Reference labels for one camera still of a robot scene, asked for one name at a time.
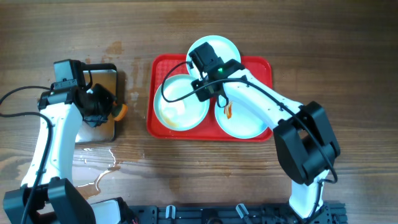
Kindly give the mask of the orange green sponge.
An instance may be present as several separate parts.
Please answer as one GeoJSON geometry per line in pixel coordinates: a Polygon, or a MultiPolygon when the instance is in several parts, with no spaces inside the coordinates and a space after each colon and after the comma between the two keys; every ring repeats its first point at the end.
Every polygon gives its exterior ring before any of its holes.
{"type": "Polygon", "coordinates": [[[122,120],[127,114],[128,107],[125,104],[114,104],[111,114],[115,121],[122,120]]]}

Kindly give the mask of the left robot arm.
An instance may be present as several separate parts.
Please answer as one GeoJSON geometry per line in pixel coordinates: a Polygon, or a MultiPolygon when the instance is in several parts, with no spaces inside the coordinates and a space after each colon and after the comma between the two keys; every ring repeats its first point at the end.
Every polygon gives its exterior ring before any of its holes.
{"type": "Polygon", "coordinates": [[[83,123],[95,128],[119,121],[126,105],[99,83],[86,81],[92,71],[116,72],[112,63],[79,60],[54,63],[55,82],[38,100],[40,130],[34,156],[17,190],[6,192],[3,209],[11,223],[128,223],[121,199],[89,204],[72,184],[76,137],[83,123]]]}

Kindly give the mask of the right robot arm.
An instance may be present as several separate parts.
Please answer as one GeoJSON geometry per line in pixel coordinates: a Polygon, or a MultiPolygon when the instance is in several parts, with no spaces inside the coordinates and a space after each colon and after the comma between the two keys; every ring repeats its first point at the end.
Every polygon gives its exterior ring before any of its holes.
{"type": "Polygon", "coordinates": [[[187,55],[190,69],[200,75],[192,83],[199,100],[222,96],[272,130],[279,164],[292,180],[289,205],[302,220],[313,219],[323,205],[324,184],[338,181],[333,164],[340,147],[325,110],[314,101],[303,105],[278,94],[209,42],[193,44],[187,55]]]}

